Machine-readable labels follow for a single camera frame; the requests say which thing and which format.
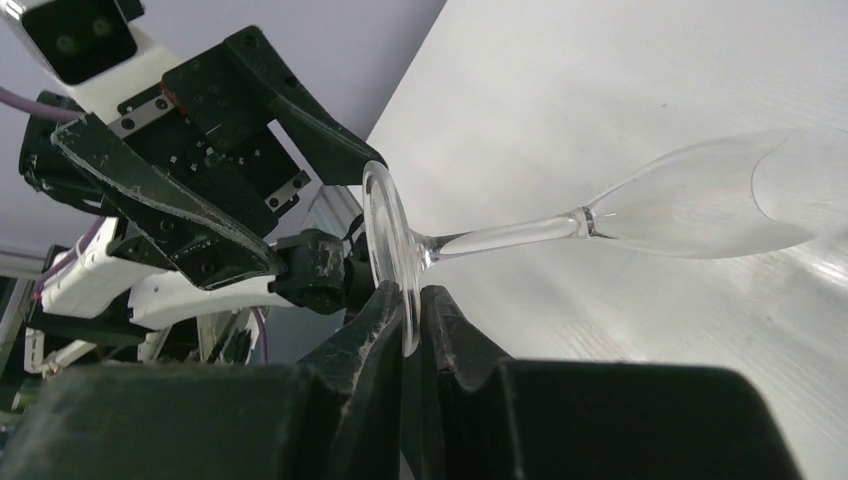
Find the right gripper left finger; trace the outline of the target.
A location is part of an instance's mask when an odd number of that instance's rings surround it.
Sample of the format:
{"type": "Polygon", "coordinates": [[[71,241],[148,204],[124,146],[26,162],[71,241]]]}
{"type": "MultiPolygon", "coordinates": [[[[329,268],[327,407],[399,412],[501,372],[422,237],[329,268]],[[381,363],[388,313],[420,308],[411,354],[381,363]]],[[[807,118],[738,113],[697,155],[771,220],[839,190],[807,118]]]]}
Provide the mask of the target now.
{"type": "Polygon", "coordinates": [[[107,365],[49,381],[5,479],[395,479],[404,302],[381,285],[293,365],[107,365]]]}

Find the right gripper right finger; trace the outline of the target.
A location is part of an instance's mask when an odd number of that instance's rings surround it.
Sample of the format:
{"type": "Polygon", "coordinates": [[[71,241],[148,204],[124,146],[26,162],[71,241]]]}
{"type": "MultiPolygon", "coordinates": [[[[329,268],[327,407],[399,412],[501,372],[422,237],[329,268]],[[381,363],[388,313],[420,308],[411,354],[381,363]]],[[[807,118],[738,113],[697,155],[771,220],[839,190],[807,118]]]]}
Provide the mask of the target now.
{"type": "Polygon", "coordinates": [[[516,359],[448,290],[421,296],[419,479],[797,479],[766,403],[737,372],[516,359]]]}

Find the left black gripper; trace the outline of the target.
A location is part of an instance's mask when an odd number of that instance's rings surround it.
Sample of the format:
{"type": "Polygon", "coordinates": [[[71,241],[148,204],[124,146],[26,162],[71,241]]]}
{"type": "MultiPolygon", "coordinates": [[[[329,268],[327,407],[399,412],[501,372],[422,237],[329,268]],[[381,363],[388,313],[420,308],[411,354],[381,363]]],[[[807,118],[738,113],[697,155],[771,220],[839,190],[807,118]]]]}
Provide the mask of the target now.
{"type": "MultiPolygon", "coordinates": [[[[368,163],[386,164],[325,110],[259,27],[223,44],[324,184],[359,184],[368,163]]],[[[132,123],[132,111],[149,107],[154,115],[147,125],[134,122],[127,144],[94,114],[58,127],[51,142],[170,266],[211,291],[285,272],[259,236],[277,227],[312,181],[270,131],[260,103],[235,72],[188,62],[118,106],[122,126],[132,123]]]]}

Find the clear tall flute glass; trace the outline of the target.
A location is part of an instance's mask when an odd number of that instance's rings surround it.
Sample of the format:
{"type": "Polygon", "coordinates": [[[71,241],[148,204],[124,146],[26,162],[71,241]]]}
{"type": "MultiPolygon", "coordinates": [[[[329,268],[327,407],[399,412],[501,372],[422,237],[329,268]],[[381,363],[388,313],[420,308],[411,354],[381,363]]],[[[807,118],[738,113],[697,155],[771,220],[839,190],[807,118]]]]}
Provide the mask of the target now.
{"type": "Polygon", "coordinates": [[[724,259],[777,251],[847,226],[847,134],[778,129],[694,144],[587,204],[541,219],[442,236],[414,231],[389,169],[368,163],[364,227],[376,285],[402,296],[403,351],[421,336],[420,276],[434,264],[551,240],[598,240],[661,256],[724,259]]]}

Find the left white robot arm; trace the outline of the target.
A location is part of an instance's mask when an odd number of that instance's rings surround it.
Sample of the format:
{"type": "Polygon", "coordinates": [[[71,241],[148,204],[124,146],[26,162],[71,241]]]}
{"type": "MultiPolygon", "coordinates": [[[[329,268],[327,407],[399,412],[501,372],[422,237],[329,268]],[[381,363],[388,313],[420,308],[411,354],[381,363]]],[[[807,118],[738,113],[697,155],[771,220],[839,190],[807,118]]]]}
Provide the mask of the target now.
{"type": "Polygon", "coordinates": [[[246,27],[160,73],[116,118],[33,117],[20,171],[100,224],[55,246],[28,310],[24,370],[49,376],[100,347],[140,347],[225,310],[360,309],[374,284],[344,237],[316,229],[260,240],[319,178],[348,186],[376,152],[313,98],[264,33],[246,27]]]}

